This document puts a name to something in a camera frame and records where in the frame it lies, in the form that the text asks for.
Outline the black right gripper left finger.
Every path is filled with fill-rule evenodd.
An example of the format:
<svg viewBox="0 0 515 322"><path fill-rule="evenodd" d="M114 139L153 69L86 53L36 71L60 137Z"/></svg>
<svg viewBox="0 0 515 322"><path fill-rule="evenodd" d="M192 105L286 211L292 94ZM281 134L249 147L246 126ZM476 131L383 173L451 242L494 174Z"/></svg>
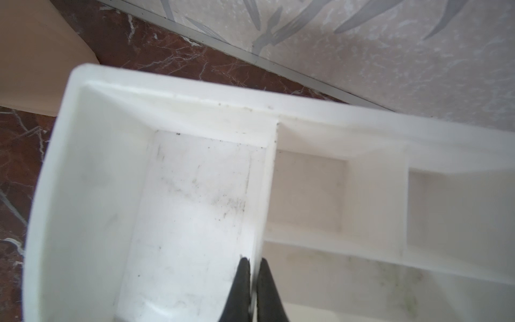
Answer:
<svg viewBox="0 0 515 322"><path fill-rule="evenodd" d="M251 268L247 258L241 258L219 322L249 322L251 305Z"/></svg>

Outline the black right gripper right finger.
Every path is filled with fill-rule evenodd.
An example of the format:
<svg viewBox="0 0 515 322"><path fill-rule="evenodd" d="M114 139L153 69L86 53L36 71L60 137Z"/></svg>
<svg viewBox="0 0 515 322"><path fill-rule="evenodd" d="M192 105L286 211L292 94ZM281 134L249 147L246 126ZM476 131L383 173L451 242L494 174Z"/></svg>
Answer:
<svg viewBox="0 0 515 322"><path fill-rule="evenodd" d="M268 261L263 258L257 277L257 321L289 322Z"/></svg>

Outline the white plastic drawer organizer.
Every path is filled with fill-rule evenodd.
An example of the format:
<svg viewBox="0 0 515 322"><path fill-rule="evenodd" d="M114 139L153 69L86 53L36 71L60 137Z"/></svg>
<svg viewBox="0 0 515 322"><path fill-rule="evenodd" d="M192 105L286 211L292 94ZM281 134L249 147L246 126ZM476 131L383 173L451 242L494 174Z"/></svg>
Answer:
<svg viewBox="0 0 515 322"><path fill-rule="evenodd" d="M513 321L514 134L75 68L24 319L217 321L243 259L291 321Z"/></svg>

